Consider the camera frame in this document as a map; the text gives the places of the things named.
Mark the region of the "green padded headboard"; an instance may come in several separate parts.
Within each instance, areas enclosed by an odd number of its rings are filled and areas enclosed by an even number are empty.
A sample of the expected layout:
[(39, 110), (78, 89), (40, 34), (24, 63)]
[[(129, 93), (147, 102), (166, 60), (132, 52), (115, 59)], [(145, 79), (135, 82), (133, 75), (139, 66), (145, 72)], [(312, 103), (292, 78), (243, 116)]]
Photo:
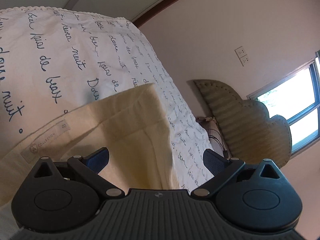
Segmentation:
[(260, 101), (244, 100), (229, 85), (217, 80), (194, 80), (222, 132), (232, 157), (248, 164), (272, 159), (278, 167), (291, 158), (292, 137), (287, 120), (270, 116)]

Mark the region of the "bedroom window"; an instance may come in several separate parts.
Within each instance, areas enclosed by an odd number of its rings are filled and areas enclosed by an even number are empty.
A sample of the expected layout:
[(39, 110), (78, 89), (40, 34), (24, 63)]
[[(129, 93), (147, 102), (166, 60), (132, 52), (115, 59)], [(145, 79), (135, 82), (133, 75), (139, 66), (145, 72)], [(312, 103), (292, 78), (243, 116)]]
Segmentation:
[(279, 81), (247, 96), (262, 102), (269, 116), (287, 120), (292, 137), (292, 154), (319, 140), (319, 51), (316, 56)]

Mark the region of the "white script-print bed quilt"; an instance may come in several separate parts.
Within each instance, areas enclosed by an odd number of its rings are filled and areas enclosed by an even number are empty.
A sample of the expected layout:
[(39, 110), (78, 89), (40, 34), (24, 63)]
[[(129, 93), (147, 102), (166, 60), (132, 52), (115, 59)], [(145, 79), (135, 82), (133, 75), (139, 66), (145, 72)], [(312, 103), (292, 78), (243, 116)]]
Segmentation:
[[(1, 157), (56, 118), (146, 84), (169, 122), (178, 189), (193, 191), (212, 177), (208, 135), (136, 26), (56, 8), (1, 11)], [(18, 231), (11, 201), (1, 204), (1, 239)]]

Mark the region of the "striped pillow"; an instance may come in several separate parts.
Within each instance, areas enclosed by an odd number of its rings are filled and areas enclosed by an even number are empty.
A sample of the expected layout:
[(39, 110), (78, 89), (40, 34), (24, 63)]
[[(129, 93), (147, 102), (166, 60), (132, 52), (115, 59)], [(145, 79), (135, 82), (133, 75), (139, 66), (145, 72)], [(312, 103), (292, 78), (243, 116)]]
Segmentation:
[(230, 154), (228, 146), (223, 139), (222, 132), (219, 130), (216, 119), (214, 117), (200, 117), (197, 118), (196, 121), (206, 130), (213, 151), (222, 157), (229, 159)]

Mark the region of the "cream white pants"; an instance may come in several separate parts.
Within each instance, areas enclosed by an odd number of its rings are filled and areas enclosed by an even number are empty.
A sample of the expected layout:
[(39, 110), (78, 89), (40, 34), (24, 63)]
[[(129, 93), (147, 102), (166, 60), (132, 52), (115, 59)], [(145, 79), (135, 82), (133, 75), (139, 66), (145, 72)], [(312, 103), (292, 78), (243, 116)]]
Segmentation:
[(26, 137), (1, 157), (1, 204), (11, 201), (39, 157), (83, 157), (106, 147), (101, 176), (130, 188), (178, 189), (170, 127), (154, 84), (79, 107)]

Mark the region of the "brown wooden door frame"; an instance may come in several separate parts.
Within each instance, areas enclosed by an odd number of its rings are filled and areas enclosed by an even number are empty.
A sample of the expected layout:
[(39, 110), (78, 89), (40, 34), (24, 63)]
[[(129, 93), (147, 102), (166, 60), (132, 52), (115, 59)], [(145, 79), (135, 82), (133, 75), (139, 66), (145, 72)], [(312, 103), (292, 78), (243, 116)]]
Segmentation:
[(140, 28), (142, 25), (144, 25), (146, 22), (151, 20), (153, 17), (155, 17), (157, 14), (159, 14), (161, 11), (166, 9), (167, 7), (173, 5), (179, 0), (161, 0), (157, 2), (156, 4), (150, 6), (148, 9), (143, 11), (141, 14), (139, 14), (134, 20), (132, 20), (132, 23)]

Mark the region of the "white wall socket pair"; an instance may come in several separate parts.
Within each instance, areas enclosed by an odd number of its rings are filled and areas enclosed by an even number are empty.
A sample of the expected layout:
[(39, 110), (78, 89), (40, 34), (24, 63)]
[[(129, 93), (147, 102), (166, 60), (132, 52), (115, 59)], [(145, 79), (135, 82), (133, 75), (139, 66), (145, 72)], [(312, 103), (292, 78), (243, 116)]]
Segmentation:
[(235, 53), (240, 60), (242, 66), (245, 66), (249, 62), (249, 57), (248, 54), (246, 53), (245, 49), (243, 46), (240, 46), (239, 48), (236, 48)]

